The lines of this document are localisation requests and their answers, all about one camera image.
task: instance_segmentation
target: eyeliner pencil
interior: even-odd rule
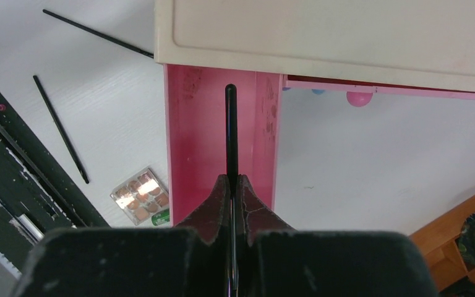
[[[85,171],[83,163],[81,163],[81,161],[79,160],[79,157],[77,156],[77,153],[75,152],[75,149],[72,146],[72,142],[70,142],[70,138],[68,138],[68,134],[66,134],[66,131],[64,130],[61,124],[61,121],[59,120],[59,117],[57,116],[57,113],[54,110],[54,107],[52,106],[52,103],[50,103],[50,100],[48,99],[48,95],[46,94],[43,88],[43,85],[41,84],[41,81],[39,80],[39,77],[37,77],[37,75],[34,75],[33,81],[35,81],[35,84],[37,85],[37,89],[39,89],[39,92],[41,93],[41,97],[43,97],[46,107],[48,108],[48,111],[50,112],[50,115],[52,116],[54,123],[56,123],[56,127],[59,130],[59,133],[61,134],[61,137],[64,141],[64,144],[66,145],[66,148],[68,149],[68,152],[70,153],[70,156],[72,156],[72,159],[74,159],[74,163],[77,166],[79,173],[85,180],[85,183],[89,184],[90,180],[88,179],[88,175],[87,175],[87,172]]]
[[[115,44],[117,44],[117,45],[120,45],[120,46],[122,46],[122,47],[124,47],[124,48],[127,48],[127,49],[129,49],[129,50],[131,50],[131,51],[135,51],[136,53],[143,54],[143,55],[145,55],[145,56],[147,56],[147,57],[150,57],[150,58],[152,58],[152,59],[154,58],[154,54],[153,54],[153,53],[151,53],[151,52],[149,52],[149,51],[145,51],[144,49],[140,49],[140,48],[138,48],[137,46],[134,46],[134,45],[131,45],[131,44],[126,43],[126,42],[124,42],[124,41],[121,41],[121,40],[119,40],[119,39],[117,39],[117,38],[114,38],[114,37],[109,36],[109,35],[107,35],[107,34],[101,33],[101,32],[99,32],[99,31],[96,31],[96,30],[92,29],[92,28],[88,28],[88,27],[86,27],[86,26],[84,26],[84,25],[81,25],[80,23],[74,22],[73,20],[69,20],[69,19],[67,19],[67,18],[65,18],[65,17],[63,17],[63,16],[60,16],[60,15],[58,15],[58,14],[55,14],[54,12],[51,12],[51,11],[49,11],[49,10],[43,9],[43,12],[44,12],[45,14],[48,14],[48,15],[51,16],[51,17],[55,17],[56,19],[65,22],[65,23],[67,23],[67,24],[70,24],[70,25],[72,25],[72,26],[74,26],[74,27],[77,27],[77,28],[79,28],[79,29],[81,29],[81,30],[85,30],[86,32],[91,33],[91,34],[94,34],[95,36],[101,37],[102,39],[108,40],[108,41],[110,41],[110,42],[113,42],[113,43],[115,43]]]

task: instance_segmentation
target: pink knob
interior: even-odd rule
[[[372,93],[347,92],[347,101],[355,107],[369,104],[370,99],[372,99]]]

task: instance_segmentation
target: pink container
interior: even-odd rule
[[[239,172],[273,207],[281,74],[164,65],[171,222],[179,223],[226,173],[225,86],[237,87]]]

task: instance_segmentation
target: table surface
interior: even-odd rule
[[[163,68],[45,8],[151,51],[153,1],[0,0],[0,92],[107,222],[134,226],[109,194],[146,166],[168,184]],[[475,194],[475,101],[376,94],[353,108],[343,92],[292,89],[278,158],[275,211],[293,227],[412,233]]]

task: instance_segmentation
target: eyeshadow palette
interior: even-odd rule
[[[116,187],[110,196],[136,226],[149,218],[153,226],[170,222],[168,193],[150,169]]]

